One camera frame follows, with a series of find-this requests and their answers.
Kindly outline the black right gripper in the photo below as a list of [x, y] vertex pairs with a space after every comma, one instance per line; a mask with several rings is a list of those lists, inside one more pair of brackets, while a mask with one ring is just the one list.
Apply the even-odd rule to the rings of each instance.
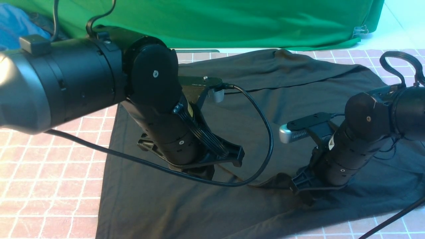
[[291, 191], [299, 194], [304, 205], [311, 207], [316, 201], [313, 192], [338, 190], [348, 185], [387, 142], [392, 142], [392, 150], [395, 139], [390, 135], [368, 142], [342, 123], [320, 147], [312, 150], [309, 164], [292, 178]]

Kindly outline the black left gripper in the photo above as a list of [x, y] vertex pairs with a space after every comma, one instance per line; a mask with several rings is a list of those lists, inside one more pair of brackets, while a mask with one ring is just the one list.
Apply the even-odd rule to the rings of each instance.
[[211, 132], [199, 108], [184, 95], [167, 112], [131, 100], [123, 102], [123, 106], [143, 130], [138, 147], [166, 161], [172, 172], [211, 180], [217, 164], [242, 166], [242, 146]]

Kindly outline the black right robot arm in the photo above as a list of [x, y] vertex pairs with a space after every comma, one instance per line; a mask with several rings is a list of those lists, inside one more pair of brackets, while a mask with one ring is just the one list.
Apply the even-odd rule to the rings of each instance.
[[321, 192], [338, 190], [381, 150], [401, 139], [424, 141], [424, 74], [414, 56], [387, 51], [381, 66], [401, 82], [352, 96], [345, 105], [340, 126], [331, 120], [337, 114], [319, 112], [281, 126], [280, 134], [295, 134], [292, 142], [311, 137], [317, 146], [307, 166], [289, 183], [293, 194], [312, 204]]

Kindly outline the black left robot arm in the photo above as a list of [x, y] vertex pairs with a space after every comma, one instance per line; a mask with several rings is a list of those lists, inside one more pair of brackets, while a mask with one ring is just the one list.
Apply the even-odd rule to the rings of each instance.
[[1, 53], [1, 128], [30, 135], [121, 103], [142, 128], [137, 145], [170, 169], [211, 180], [240, 167], [244, 151], [211, 132], [201, 113], [220, 78], [179, 76], [177, 54], [155, 37], [97, 26], [94, 36], [51, 43], [21, 37]]

